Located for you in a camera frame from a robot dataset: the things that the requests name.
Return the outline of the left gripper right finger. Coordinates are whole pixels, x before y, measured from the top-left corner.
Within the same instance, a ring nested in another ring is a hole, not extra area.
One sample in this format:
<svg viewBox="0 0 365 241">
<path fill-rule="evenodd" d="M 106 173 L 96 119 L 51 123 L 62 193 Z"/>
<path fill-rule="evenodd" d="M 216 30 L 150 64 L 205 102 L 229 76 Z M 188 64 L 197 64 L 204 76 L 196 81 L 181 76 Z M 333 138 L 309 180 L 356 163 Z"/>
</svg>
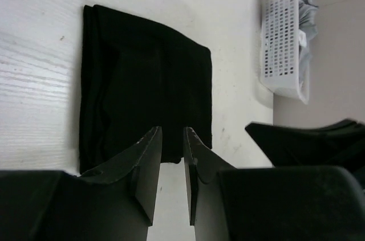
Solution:
<svg viewBox="0 0 365 241">
<path fill-rule="evenodd" d="M 235 167 L 209 149 L 191 127 L 183 130 L 183 155 L 189 223 L 193 226 L 196 220 L 199 184 L 207 185 L 219 171 L 234 170 Z"/>
</svg>

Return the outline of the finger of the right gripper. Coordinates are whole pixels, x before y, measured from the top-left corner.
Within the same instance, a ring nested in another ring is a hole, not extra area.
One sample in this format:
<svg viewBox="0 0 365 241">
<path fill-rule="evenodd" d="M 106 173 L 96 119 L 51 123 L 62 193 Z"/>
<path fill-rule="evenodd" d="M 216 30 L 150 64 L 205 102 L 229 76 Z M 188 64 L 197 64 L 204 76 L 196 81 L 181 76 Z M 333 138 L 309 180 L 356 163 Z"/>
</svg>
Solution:
<svg viewBox="0 0 365 241">
<path fill-rule="evenodd" d="M 341 166 L 348 171 L 364 167 L 364 124 L 344 119 L 314 129 L 252 122 L 246 132 L 278 166 Z"/>
</svg>

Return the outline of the black tank top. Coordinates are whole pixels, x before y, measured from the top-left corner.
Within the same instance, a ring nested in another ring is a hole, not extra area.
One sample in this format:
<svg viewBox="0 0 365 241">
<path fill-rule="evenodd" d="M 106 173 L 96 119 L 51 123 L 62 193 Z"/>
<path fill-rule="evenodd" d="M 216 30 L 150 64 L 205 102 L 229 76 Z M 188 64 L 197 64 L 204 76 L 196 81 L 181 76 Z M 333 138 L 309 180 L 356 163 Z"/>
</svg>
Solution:
<svg viewBox="0 0 365 241">
<path fill-rule="evenodd" d="M 163 163 L 179 163 L 183 130 L 212 146 L 208 48 L 145 18 L 84 6 L 79 166 L 84 173 L 142 138 L 163 132 Z"/>
</svg>

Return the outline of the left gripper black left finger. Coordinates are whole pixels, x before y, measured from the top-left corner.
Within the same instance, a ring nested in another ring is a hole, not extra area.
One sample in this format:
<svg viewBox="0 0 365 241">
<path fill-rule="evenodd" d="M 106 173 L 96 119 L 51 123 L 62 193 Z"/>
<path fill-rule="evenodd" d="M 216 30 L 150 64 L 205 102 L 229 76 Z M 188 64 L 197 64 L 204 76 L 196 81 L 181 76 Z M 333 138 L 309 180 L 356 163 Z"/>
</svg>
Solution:
<svg viewBox="0 0 365 241">
<path fill-rule="evenodd" d="M 128 149 L 87 170 L 80 177 L 102 185 L 127 180 L 127 194 L 136 202 L 150 227 L 155 213 L 162 141 L 161 127 L 153 127 Z"/>
</svg>

